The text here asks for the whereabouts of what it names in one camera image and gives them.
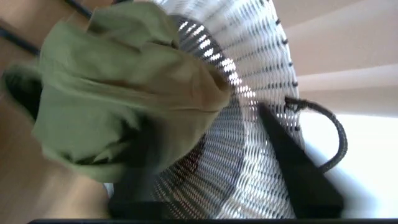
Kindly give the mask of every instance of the green garment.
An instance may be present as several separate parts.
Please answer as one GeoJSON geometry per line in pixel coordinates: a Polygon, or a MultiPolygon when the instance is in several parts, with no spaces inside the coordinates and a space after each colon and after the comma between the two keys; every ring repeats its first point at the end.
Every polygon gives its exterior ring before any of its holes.
{"type": "Polygon", "coordinates": [[[59,22],[39,58],[10,66],[2,84],[44,155],[99,182],[168,168],[231,93],[215,67],[178,50],[177,28],[150,2],[97,9],[87,31],[59,22]]]}

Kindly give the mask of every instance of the white surface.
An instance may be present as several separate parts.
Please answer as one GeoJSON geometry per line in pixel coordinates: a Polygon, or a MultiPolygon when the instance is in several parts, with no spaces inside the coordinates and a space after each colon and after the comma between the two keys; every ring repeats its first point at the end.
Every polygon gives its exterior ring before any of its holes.
{"type": "MultiPolygon", "coordinates": [[[[398,118],[337,116],[345,128],[348,152],[326,176],[348,200],[345,217],[398,217],[398,118]]],[[[307,153],[317,164],[331,158],[338,148],[334,125],[321,114],[300,116],[307,153]]]]}

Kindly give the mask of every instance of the woven pattern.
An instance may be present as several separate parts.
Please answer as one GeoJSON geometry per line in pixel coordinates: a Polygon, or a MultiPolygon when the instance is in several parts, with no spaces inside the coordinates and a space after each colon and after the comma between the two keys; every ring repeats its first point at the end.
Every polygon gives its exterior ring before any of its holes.
{"type": "Polygon", "coordinates": [[[155,181],[170,218],[294,218],[255,105],[267,101],[302,144],[287,38],[272,1],[157,0],[179,26],[181,49],[217,66],[233,97],[194,150],[155,181]]]}

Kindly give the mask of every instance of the wooden floor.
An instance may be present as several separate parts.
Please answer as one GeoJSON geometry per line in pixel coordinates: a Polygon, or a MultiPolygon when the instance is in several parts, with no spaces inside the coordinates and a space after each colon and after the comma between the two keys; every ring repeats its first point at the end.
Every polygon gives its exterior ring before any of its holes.
{"type": "MultiPolygon", "coordinates": [[[[94,9],[111,0],[81,0],[94,9]]],[[[86,19],[62,0],[0,0],[0,25],[40,47],[60,19],[85,26],[86,19]]],[[[0,71],[31,55],[0,38],[0,71]]],[[[36,218],[98,217],[106,200],[101,184],[45,160],[30,135],[32,124],[0,93],[0,222],[27,223],[36,218]]]]}

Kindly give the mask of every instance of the green cloth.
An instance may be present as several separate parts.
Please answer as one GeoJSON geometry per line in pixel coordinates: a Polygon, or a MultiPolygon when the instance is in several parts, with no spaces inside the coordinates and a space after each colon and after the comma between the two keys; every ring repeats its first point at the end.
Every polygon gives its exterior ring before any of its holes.
{"type": "Polygon", "coordinates": [[[178,50],[177,28],[150,2],[97,9],[87,31],[59,22],[39,58],[2,80],[35,121],[44,155],[99,182],[171,166],[231,93],[215,67],[178,50]]]}

